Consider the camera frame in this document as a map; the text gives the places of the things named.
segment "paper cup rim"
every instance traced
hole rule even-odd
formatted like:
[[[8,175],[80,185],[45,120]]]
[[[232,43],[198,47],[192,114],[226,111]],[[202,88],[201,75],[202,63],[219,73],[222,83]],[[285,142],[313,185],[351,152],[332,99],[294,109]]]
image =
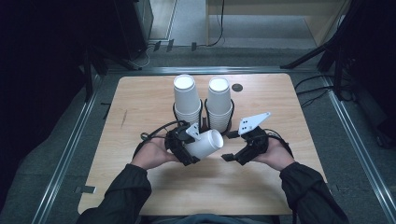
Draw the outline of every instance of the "paper cup rim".
[[[191,84],[190,84],[190,86],[187,87],[187,88],[180,88],[180,87],[177,85],[177,80],[180,79],[180,78],[184,78],[184,77],[189,77],[190,80],[191,80]],[[190,91],[190,90],[191,90],[192,88],[194,88],[194,87],[195,87],[195,80],[194,80],[194,77],[193,77],[193,76],[190,76],[190,75],[188,75],[188,74],[182,74],[182,75],[178,75],[178,76],[175,77],[175,79],[174,79],[174,89],[175,89],[176,91]]]

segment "stacked paper cups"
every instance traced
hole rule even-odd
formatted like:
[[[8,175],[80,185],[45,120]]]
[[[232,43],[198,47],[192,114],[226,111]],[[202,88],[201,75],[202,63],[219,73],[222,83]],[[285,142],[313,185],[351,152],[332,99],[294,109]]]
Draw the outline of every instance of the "stacked paper cups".
[[[175,113],[177,119],[184,119],[190,124],[200,120],[201,100],[190,75],[179,75],[174,80]]]
[[[210,79],[206,109],[210,129],[216,129],[220,133],[226,131],[233,113],[230,84],[226,78],[213,77]]]

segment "hand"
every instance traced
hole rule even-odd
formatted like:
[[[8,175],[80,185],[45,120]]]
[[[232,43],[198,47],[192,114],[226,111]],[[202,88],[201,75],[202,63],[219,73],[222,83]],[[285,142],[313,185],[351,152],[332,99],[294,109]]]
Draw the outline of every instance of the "hand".
[[[166,151],[164,138],[154,137],[140,148],[131,164],[148,170],[169,161],[178,161],[178,159],[174,154]]]
[[[253,161],[265,163],[278,171],[282,171],[295,162],[289,152],[274,138],[268,138],[267,151],[257,156]]]

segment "black jacket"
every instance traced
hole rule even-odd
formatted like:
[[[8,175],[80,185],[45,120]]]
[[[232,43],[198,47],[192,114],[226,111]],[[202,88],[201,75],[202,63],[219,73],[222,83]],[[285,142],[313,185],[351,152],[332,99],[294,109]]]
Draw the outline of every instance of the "black jacket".
[[[301,223],[348,223],[317,171],[295,162],[280,172],[280,178],[289,208],[298,214]],[[127,164],[101,204],[81,214],[77,224],[134,224],[150,193],[147,171]]]

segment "gray floor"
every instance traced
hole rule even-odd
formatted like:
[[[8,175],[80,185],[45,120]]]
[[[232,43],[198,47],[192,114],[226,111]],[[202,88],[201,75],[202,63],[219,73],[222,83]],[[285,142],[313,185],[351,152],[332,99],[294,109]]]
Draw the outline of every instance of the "gray floor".
[[[179,31],[181,30],[174,26],[172,34],[175,35]],[[192,39],[194,38],[186,38],[186,43],[190,43]],[[262,72],[288,72],[294,84],[304,78],[318,75],[315,65],[320,55],[293,71],[278,69],[279,65],[297,59],[314,47],[309,47],[309,45],[303,48],[268,46],[271,48],[200,47],[196,51],[191,51],[190,47],[174,47],[169,52],[166,51],[166,46],[163,46],[157,51],[149,49],[147,56],[143,55],[135,61],[135,63],[147,65],[140,72],[128,72],[116,64],[111,64],[109,74],[104,77],[102,86],[97,91],[92,112],[78,141],[53,206],[49,210],[48,217],[45,218],[46,223],[74,223],[78,218],[77,208],[80,194],[75,193],[74,190],[77,186],[85,185],[93,155],[106,121],[104,116],[108,105],[101,103],[111,103],[121,77],[158,75],[159,72],[175,75],[182,72],[202,74],[205,71],[216,70],[208,66],[231,66],[234,71],[244,71],[244,68],[259,66],[255,68]],[[323,86],[322,81],[315,79],[305,83],[299,90],[310,90],[320,86]],[[300,102],[303,103],[314,95],[301,96]],[[84,90],[81,90],[64,112],[50,138],[33,150],[23,161],[9,190],[6,206],[0,216],[0,223],[32,222],[46,186],[64,153],[69,136],[73,132],[74,125],[84,106],[84,97]],[[375,134],[358,105],[348,102],[345,103],[345,106],[376,167],[390,191],[394,193],[396,190],[394,177],[396,151],[377,145]],[[328,178],[329,187],[335,200],[345,210],[350,222],[389,223],[343,124],[332,106],[330,97],[326,95],[305,107],[304,116]],[[283,216],[281,219],[282,223],[291,223],[290,216]]]
[[[209,43],[220,35],[220,16],[210,16]],[[169,39],[176,46],[206,43],[205,1],[179,0]],[[215,47],[312,49],[316,43],[303,16],[223,17],[223,38]]]

